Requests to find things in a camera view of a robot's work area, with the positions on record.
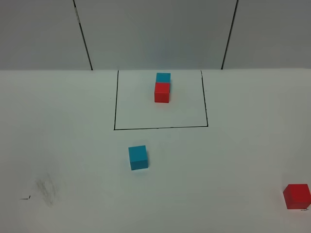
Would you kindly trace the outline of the template red cube block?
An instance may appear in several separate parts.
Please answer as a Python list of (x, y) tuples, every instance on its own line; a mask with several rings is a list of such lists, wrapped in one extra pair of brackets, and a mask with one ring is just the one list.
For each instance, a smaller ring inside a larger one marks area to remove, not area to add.
[(170, 83), (155, 84), (154, 101), (158, 103), (169, 103), (170, 100)]

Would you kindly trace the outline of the template blue cube block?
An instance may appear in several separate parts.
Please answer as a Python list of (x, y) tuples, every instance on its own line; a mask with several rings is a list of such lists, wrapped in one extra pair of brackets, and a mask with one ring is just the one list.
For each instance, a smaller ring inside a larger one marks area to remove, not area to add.
[(155, 82), (156, 93), (169, 93), (171, 87), (170, 73), (157, 73)]

